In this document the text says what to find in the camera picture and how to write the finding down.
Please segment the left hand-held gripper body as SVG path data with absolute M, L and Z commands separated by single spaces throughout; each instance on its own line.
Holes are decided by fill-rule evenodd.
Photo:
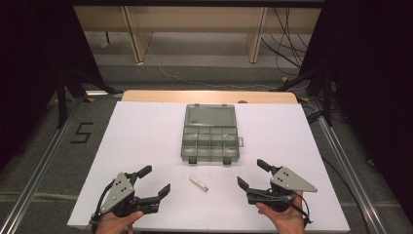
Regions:
M 141 200 L 134 195 L 134 184 L 126 178 L 127 173 L 118 175 L 109 184 L 109 189 L 103 193 L 104 202 L 99 204 L 99 213 L 105 215 L 112 213 L 117 217 L 124 217 L 134 212 L 142 211 L 145 215 L 154 214 L 159 210 L 159 205 L 143 205 Z

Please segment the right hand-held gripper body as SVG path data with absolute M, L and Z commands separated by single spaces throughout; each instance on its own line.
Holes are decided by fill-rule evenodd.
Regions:
M 247 202 L 250 205 L 265 204 L 276 212 L 284 212 L 292 205 L 297 191 L 317 192 L 318 189 L 309 181 L 287 167 L 261 166 L 271 173 L 270 188 L 266 190 L 250 188 L 245 185 Z

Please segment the small white rectangular stick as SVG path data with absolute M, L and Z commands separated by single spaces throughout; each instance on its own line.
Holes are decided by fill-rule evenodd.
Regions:
M 198 178 L 196 178 L 195 176 L 191 175 L 189 177 L 189 180 L 193 182 L 195 185 L 197 185 L 199 188 L 201 188 L 204 192 L 208 191 L 208 186 L 202 181 L 200 181 Z

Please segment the clear plastic compartment box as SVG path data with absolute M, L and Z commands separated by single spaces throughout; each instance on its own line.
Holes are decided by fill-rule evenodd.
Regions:
M 186 106 L 180 156 L 189 164 L 231 165 L 240 158 L 234 104 L 188 104 Z

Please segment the person's left hand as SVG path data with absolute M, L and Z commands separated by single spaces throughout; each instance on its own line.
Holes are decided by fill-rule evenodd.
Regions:
M 112 213 L 105 214 L 99 219 L 94 234 L 133 234 L 133 224 L 143 216 L 142 211 L 124 217 L 117 217 Z

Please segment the person's right hand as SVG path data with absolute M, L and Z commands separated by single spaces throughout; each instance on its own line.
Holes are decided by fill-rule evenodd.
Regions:
M 256 203 L 255 206 L 261 215 L 273 222 L 280 234 L 305 234 L 303 215 L 294 208 L 277 213 L 262 203 Z

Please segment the white table cover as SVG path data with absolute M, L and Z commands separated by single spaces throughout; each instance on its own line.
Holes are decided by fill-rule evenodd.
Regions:
M 236 105 L 239 134 L 244 139 L 240 160 L 231 165 L 190 165 L 180 147 L 186 106 L 183 103 L 120 101 L 116 104 L 94 162 L 68 224 L 85 227 L 104 187 L 119 172 L 152 172 L 137 181 L 135 191 L 150 197 L 170 184 L 169 195 L 157 213 L 141 218 L 139 231 L 272 233 L 273 223 L 259 214 L 237 184 L 267 189 L 270 174 L 258 159 L 285 166 L 318 191 L 304 198 L 310 208 L 310 233 L 347 233 L 350 230 L 311 129 L 298 104 Z M 189 180 L 195 176 L 208 191 Z

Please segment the wooden table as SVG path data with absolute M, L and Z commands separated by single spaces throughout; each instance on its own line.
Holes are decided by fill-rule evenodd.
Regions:
M 129 90 L 122 101 L 296 104 L 297 97 L 285 92 Z

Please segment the black metal stand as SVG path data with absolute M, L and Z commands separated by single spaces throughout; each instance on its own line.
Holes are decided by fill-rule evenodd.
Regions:
M 315 96 L 319 92 L 323 93 L 323 106 L 322 106 L 322 116 L 329 127 L 332 126 L 331 123 L 331 85 L 332 79 L 329 70 L 325 67 L 314 67 L 308 71 L 299 74 L 292 81 L 287 82 L 279 88 L 273 89 L 273 92 L 285 92 L 295 85 L 309 80 L 310 84 L 306 90 L 309 96 Z
M 71 67 L 63 68 L 56 77 L 56 94 L 57 94 L 57 104 L 58 104 L 58 125 L 60 129 L 67 119 L 67 107 L 66 107 L 66 94 L 65 91 L 68 90 L 69 93 L 74 98 L 83 98 L 87 93 L 83 83 L 89 83 L 93 86 L 100 88 L 104 92 L 117 95 L 122 94 L 123 91 L 116 90 L 107 86 L 103 81 L 99 81 L 93 76 L 89 76 L 85 72 L 76 70 Z

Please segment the black curtain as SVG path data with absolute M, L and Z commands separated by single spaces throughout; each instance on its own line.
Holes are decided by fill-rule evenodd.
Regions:
M 324 0 L 301 70 L 322 64 L 413 224 L 413 0 Z
M 0 0 L 0 171 L 26 142 L 57 79 L 103 80 L 70 0 Z

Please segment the light wooden bench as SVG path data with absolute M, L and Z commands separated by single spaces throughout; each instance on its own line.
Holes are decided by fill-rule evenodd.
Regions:
M 285 7 L 76 6 L 85 31 L 127 32 L 137 63 L 154 32 L 242 33 L 249 61 L 257 62 L 264 34 L 311 34 L 320 9 Z

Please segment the aluminium floor rail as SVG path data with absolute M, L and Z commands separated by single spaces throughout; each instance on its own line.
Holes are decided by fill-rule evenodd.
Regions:
M 15 232 L 17 231 L 19 224 L 21 223 L 32 201 L 32 198 L 34 197 L 34 194 L 38 190 L 46 172 L 48 171 L 56 156 L 62 139 L 66 135 L 68 126 L 73 119 L 73 116 L 78 111 L 81 102 L 82 101 L 79 98 L 75 98 L 70 104 L 68 116 L 63 121 L 61 126 L 56 130 L 46 151 L 43 153 L 40 162 L 36 166 L 30 180 L 25 185 L 24 189 L 19 194 L 17 201 L 13 205 L 13 208 L 6 216 L 5 222 L 2 224 L 2 228 L 0 229 L 0 234 L 15 234 Z
M 319 117 L 319 124 L 333 151 L 337 163 L 342 170 L 343 179 L 347 182 L 349 190 L 354 195 L 354 199 L 357 202 L 357 207 L 361 212 L 361 216 L 367 230 L 369 231 L 369 234 L 387 234 L 387 230 L 381 221 L 377 210 L 367 195 L 360 179 L 357 177 L 357 173 L 351 165 L 342 144 L 340 143 L 333 128 L 330 127 L 325 120 L 326 114 L 324 112 L 324 107 L 321 106 L 319 101 L 313 103 L 313 107 L 315 111 L 322 112 L 322 116 Z

